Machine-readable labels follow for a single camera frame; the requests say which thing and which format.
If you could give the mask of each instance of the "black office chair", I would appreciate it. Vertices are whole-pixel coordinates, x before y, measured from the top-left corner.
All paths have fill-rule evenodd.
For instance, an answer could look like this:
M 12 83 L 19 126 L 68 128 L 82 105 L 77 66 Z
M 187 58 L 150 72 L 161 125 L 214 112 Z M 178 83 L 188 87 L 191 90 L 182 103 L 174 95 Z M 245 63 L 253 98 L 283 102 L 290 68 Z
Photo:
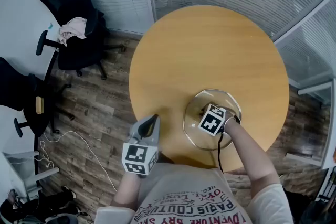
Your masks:
M 46 82 L 36 78 L 33 74 L 24 76 L 16 71 L 4 58 L 0 57 L 0 76 L 3 87 L 0 87 L 0 105 L 21 111 L 23 109 L 27 122 L 18 123 L 14 118 L 14 125 L 20 137 L 22 137 L 21 128 L 29 126 L 32 132 L 41 136 L 51 123 L 51 129 L 55 130 L 54 112 L 62 113 L 73 120 L 74 115 L 63 111 L 55 106 L 56 100 L 61 96 L 65 88 L 70 88 L 70 84 L 65 84 L 55 94 L 52 88 Z M 44 99 L 44 112 L 37 114 L 36 97 Z
M 93 7 L 91 0 L 41 0 L 52 12 L 60 26 L 68 23 L 75 17 L 87 19 L 85 39 L 76 36 L 67 40 L 67 46 L 46 38 L 47 30 L 41 34 L 36 55 L 41 55 L 43 46 L 59 48 L 58 67 L 62 70 L 76 70 L 81 76 L 81 68 L 98 65 L 101 79 L 106 79 L 106 73 L 100 60 L 104 50 L 121 48 L 124 45 L 104 46 L 104 39 L 110 33 L 105 27 L 104 13 Z

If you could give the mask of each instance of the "wood plank flooring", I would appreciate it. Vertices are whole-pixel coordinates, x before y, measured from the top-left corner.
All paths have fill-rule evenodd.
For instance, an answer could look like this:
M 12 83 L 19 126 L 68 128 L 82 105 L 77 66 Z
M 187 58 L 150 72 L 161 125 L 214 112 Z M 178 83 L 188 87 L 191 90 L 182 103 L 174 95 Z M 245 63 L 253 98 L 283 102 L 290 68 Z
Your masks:
M 58 107 L 73 113 L 70 121 L 66 116 L 56 114 L 55 125 L 60 134 L 75 131 L 90 145 L 106 169 L 115 186 L 124 173 L 121 165 L 123 141 L 131 125 L 136 122 L 130 103 L 128 79 L 131 59 L 137 40 L 110 38 L 107 44 L 123 43 L 128 47 L 125 53 L 108 51 L 102 64 L 108 75 L 100 79 L 97 67 L 82 69 L 83 76 L 74 71 L 61 71 L 55 63 L 49 83 L 55 88 L 71 81 L 72 88 L 66 89 Z M 296 94 L 290 89 L 289 109 L 285 124 L 272 147 L 267 151 L 285 188 L 306 195 L 315 195 L 325 173 L 316 166 L 285 159 L 287 152 L 321 155 L 327 138 L 329 109 L 320 109 L 315 99 Z M 50 140 L 60 135 L 50 133 Z M 60 191 L 67 185 L 77 194 L 76 202 L 93 218 L 100 206 L 110 205 L 115 191 L 85 142 L 74 133 L 62 137 L 58 143 L 46 143 L 46 150 L 60 172 L 41 180 L 46 195 Z M 46 170 L 46 162 L 39 162 L 39 170 Z M 249 203 L 249 180 L 244 169 L 227 173 L 227 180 L 236 199 L 246 206 Z

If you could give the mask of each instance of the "white cube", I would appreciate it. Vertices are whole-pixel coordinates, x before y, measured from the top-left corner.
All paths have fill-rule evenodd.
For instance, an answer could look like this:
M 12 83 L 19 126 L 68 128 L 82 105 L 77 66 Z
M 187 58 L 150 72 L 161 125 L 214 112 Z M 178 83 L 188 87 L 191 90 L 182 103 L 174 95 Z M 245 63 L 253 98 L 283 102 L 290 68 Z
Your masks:
M 148 175 L 158 161 L 156 146 L 124 143 L 122 148 L 122 165 L 127 172 Z
M 224 124 L 225 112 L 225 109 L 209 104 L 207 109 L 204 111 L 198 128 L 212 136 L 215 136 Z

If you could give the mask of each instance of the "pink cloth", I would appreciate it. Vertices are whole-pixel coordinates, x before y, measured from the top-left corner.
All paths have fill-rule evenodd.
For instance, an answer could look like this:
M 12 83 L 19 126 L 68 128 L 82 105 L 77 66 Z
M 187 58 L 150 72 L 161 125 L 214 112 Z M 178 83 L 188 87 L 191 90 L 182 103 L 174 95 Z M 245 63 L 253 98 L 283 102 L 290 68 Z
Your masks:
M 58 32 L 58 42 L 67 46 L 67 40 L 70 37 L 76 36 L 80 39 L 85 39 L 84 35 L 86 19 L 76 17 L 70 20 L 66 25 L 63 25 Z

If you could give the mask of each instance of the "round wooden table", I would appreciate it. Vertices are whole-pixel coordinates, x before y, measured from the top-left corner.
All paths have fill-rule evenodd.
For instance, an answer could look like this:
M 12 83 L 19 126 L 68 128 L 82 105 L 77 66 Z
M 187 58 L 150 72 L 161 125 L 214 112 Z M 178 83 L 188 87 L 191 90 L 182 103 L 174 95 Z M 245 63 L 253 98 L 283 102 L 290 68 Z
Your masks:
M 160 149 L 178 164 L 217 166 L 217 151 L 195 148 L 183 132 L 187 104 L 204 89 L 229 92 L 242 125 L 267 150 L 284 124 L 289 101 L 281 56 L 255 23 L 217 6 L 191 6 L 158 20 L 142 37 L 130 70 L 138 120 L 161 118 Z M 221 151 L 224 171 L 242 163 L 233 144 Z

